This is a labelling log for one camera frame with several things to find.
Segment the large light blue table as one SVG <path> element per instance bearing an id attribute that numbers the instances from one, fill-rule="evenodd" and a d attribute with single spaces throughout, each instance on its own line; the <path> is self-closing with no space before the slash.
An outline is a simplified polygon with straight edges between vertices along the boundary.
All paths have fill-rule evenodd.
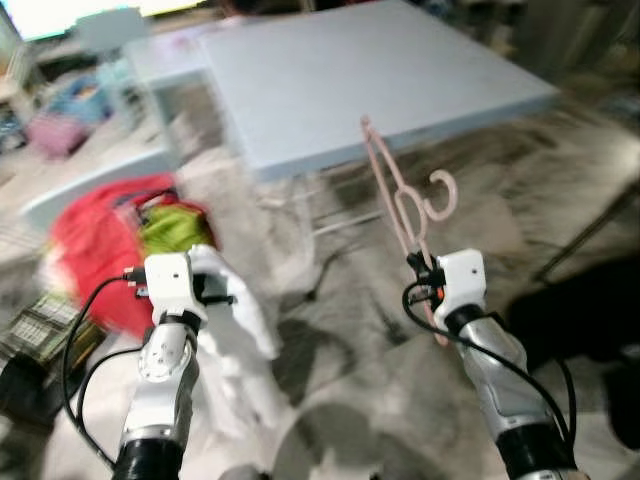
<path id="1" fill-rule="evenodd" d="M 225 137 L 266 186 L 392 147 L 442 141 L 556 101 L 557 90 L 406 0 L 225 29 L 200 41 Z"/>

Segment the red garment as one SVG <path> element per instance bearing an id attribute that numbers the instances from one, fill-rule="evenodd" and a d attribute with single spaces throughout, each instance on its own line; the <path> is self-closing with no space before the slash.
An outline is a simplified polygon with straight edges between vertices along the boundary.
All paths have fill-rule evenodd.
<path id="1" fill-rule="evenodd" d="M 143 264 L 141 216 L 152 206 L 188 204 L 172 174 L 114 180 L 83 195 L 52 225 L 52 246 L 60 251 L 60 268 L 84 300 L 93 289 L 127 268 Z"/>

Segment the bright screen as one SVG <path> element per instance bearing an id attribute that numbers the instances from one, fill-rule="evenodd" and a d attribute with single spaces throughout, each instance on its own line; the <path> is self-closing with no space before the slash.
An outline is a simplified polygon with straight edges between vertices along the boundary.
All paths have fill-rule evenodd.
<path id="1" fill-rule="evenodd" d="M 0 0 L 23 40 L 64 35 L 79 18 L 118 8 L 137 8 L 143 17 L 193 8 L 204 0 Z"/>

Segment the white shirt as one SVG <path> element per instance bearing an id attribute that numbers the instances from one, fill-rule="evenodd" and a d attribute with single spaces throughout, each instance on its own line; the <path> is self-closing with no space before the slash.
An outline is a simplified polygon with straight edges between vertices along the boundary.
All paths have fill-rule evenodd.
<path id="1" fill-rule="evenodd" d="M 192 271 L 230 270 L 234 305 L 209 305 L 209 320 L 198 334 L 198 406 L 221 435 L 246 438 L 273 430 L 288 403 L 271 361 L 282 349 L 274 319 L 265 314 L 256 292 L 214 247 L 196 244 L 187 251 Z"/>

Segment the blue toy box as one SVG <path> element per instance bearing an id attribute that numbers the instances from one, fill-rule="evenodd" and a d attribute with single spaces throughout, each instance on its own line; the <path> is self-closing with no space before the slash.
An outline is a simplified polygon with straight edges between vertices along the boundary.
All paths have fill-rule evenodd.
<path id="1" fill-rule="evenodd" d="M 51 97 L 45 110 L 68 116 L 87 127 L 105 123 L 113 113 L 108 93 L 101 90 L 95 76 L 79 76 L 65 83 Z"/>

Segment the green printed carton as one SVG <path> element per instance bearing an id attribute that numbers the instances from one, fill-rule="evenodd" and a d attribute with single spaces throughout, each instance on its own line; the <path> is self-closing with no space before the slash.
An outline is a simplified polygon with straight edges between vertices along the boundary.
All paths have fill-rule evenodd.
<path id="1" fill-rule="evenodd" d="M 79 312 L 81 308 L 73 300 L 59 294 L 45 294 L 1 321 L 0 355 L 26 356 L 42 369 L 60 364 L 70 326 Z"/>

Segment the lime green garment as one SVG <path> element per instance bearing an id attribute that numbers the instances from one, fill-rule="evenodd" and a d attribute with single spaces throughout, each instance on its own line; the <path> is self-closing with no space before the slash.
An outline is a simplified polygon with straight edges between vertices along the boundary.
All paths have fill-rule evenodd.
<path id="1" fill-rule="evenodd" d="M 141 216 L 138 233 L 143 256 L 186 252 L 196 244 L 218 246 L 218 238 L 211 227 L 209 215 L 195 205 L 148 207 Z"/>

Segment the small light blue table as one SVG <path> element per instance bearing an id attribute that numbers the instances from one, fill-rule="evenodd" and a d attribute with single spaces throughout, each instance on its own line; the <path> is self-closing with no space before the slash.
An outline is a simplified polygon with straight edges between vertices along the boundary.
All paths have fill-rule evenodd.
<path id="1" fill-rule="evenodd" d="M 134 40 L 125 46 L 141 123 L 155 129 L 155 142 L 172 169 L 223 143 L 223 123 L 207 79 L 201 41 L 219 26 L 187 27 Z"/>

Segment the pink bag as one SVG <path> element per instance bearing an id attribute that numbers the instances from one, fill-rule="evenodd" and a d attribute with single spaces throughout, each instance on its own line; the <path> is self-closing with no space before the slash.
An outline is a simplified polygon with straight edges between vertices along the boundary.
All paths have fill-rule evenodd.
<path id="1" fill-rule="evenodd" d="M 26 125 L 29 143 L 50 157 L 69 157 L 90 136 L 86 125 L 74 116 L 45 113 L 33 116 Z"/>

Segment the small light blue kids chair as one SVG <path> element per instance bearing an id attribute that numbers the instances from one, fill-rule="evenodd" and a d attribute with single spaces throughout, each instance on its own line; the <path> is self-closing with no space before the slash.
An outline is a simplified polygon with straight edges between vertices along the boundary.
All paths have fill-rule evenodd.
<path id="1" fill-rule="evenodd" d="M 113 61 L 129 42 L 151 35 L 150 23 L 137 6 L 122 6 L 76 20 L 73 40 L 97 59 Z"/>

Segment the pink plastic clothes hanger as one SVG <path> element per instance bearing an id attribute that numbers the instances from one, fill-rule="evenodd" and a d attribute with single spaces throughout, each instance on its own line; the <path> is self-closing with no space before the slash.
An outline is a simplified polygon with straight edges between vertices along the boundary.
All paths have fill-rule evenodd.
<path id="1" fill-rule="evenodd" d="M 447 219 L 456 210 L 458 196 L 460 196 L 456 180 L 445 170 L 435 170 L 429 175 L 430 182 L 439 184 L 445 191 L 444 204 L 439 207 L 434 206 L 428 198 L 420 195 L 420 192 L 404 179 L 396 156 L 390 152 L 384 138 L 372 128 L 367 116 L 361 119 L 361 131 L 364 134 L 372 173 L 375 175 L 375 184 L 379 188 L 381 201 L 387 209 L 390 229 L 396 236 L 404 257 L 410 252 L 424 252 L 425 255 L 434 256 L 429 247 L 429 227 L 434 221 Z M 436 342 L 442 346 L 448 346 L 452 340 L 458 338 L 457 330 L 461 329 L 461 321 L 458 317 L 453 323 L 449 323 L 448 317 L 443 320 L 436 319 L 434 314 L 436 305 L 428 305 L 425 302 L 410 303 L 407 291 L 404 292 L 403 306 L 410 315 L 410 320 L 420 325 L 422 329 L 434 333 Z"/>

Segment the light blue plastic chair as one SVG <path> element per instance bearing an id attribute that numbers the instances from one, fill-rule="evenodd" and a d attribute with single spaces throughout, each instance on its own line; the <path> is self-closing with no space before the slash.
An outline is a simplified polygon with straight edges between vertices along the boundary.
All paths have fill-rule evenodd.
<path id="1" fill-rule="evenodd" d="M 37 232 L 49 232 L 58 216 L 79 197 L 100 186 L 132 177 L 174 172 L 177 156 L 165 148 L 151 148 L 125 160 L 101 166 L 95 172 L 79 175 L 64 186 L 37 196 L 19 211 L 20 219 Z"/>

